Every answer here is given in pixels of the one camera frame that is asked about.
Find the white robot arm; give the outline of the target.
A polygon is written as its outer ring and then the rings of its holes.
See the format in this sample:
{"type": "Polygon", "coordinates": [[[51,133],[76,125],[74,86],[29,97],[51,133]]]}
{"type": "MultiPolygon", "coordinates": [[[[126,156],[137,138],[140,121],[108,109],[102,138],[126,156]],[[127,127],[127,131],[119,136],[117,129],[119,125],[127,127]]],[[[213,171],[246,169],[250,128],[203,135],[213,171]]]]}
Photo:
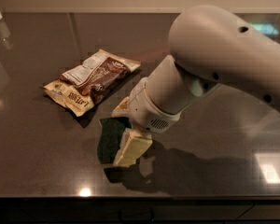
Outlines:
{"type": "Polygon", "coordinates": [[[280,113],[280,44],[220,7],[183,11],[168,36],[170,54],[114,109],[132,124],[120,140],[116,167],[135,164],[181,113],[224,84],[280,113]]]}

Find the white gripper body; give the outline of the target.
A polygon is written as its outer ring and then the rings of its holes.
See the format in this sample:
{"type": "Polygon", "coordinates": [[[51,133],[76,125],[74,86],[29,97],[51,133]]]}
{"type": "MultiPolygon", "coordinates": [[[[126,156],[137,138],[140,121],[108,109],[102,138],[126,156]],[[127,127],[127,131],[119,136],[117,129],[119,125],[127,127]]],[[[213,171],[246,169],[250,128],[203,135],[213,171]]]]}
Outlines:
{"type": "Polygon", "coordinates": [[[132,126],[151,133],[164,133],[179,121],[181,113],[169,114],[160,110],[147,91],[147,78],[132,89],[128,101],[128,117],[132,126]]]}

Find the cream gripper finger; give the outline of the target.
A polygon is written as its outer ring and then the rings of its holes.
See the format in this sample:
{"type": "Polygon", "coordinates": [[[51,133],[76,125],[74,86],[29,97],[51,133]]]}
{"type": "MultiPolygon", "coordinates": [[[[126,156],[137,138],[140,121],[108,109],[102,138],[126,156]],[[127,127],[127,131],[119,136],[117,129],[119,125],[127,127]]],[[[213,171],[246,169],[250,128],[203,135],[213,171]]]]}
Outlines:
{"type": "Polygon", "coordinates": [[[152,145],[151,133],[138,129],[126,128],[123,132],[119,150],[113,161],[116,167],[130,167],[139,159],[152,145]]]}
{"type": "Polygon", "coordinates": [[[119,118],[119,117],[127,117],[129,115],[129,108],[128,108],[129,98],[125,97],[112,111],[111,117],[112,118],[119,118]]]}

